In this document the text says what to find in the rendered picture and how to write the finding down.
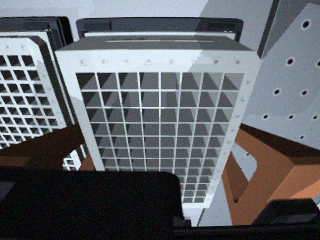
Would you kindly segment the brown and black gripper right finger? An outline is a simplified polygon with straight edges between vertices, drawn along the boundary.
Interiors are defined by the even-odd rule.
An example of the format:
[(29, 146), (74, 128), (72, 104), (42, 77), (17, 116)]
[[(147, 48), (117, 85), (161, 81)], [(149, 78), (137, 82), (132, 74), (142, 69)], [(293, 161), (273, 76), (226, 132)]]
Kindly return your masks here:
[(230, 152), (221, 177), (232, 226), (251, 225), (273, 201), (313, 200), (320, 193), (320, 150), (243, 123), (234, 142), (257, 168), (248, 183)]

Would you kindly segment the white deep-well block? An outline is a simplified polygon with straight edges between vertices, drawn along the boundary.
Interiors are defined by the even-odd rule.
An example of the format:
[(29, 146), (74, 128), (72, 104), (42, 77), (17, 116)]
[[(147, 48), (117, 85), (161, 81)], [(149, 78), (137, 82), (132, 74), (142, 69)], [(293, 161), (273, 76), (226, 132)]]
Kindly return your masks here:
[(234, 37), (97, 31), (56, 50), (96, 171), (170, 172), (183, 208), (209, 208), (262, 63)]

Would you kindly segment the grey flat base plate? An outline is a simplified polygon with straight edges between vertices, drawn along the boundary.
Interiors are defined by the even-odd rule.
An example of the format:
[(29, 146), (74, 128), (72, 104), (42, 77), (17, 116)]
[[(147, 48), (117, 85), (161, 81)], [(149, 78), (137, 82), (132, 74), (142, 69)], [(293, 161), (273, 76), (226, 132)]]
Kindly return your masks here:
[[(320, 0), (281, 0), (242, 122), (320, 150)], [(247, 180), (256, 160), (231, 149)], [(232, 226), (222, 177), (199, 226)]]

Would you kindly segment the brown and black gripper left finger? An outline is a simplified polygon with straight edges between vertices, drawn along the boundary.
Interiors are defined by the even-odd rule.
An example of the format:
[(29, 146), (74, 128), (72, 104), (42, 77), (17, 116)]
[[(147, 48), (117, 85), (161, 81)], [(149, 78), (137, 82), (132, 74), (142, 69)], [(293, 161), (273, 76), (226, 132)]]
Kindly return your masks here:
[[(63, 161), (85, 141), (79, 123), (0, 149), (0, 166), (63, 169)], [(96, 171), (90, 152), (78, 170)]]

